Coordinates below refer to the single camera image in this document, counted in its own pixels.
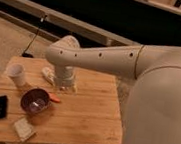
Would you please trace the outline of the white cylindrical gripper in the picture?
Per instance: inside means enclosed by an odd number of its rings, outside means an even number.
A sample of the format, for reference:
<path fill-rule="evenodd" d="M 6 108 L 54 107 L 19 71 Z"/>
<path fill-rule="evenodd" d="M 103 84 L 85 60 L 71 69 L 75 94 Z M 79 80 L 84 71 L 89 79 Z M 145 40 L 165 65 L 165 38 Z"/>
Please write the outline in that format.
<path fill-rule="evenodd" d="M 77 93 L 77 86 L 73 85 L 75 82 L 74 69 L 72 67 L 66 66 L 56 66 L 54 68 L 54 92 L 63 92 L 64 87 L 70 87 L 69 91 L 71 93 Z"/>

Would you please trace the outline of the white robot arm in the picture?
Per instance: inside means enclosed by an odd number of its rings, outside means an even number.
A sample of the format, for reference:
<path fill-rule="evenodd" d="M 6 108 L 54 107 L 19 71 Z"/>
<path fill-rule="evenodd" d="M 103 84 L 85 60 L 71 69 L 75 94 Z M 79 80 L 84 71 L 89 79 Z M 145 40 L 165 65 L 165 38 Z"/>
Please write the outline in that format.
<path fill-rule="evenodd" d="M 181 47 L 81 48 L 71 35 L 48 46 L 54 82 L 69 86 L 80 67 L 133 79 L 122 144 L 181 144 Z"/>

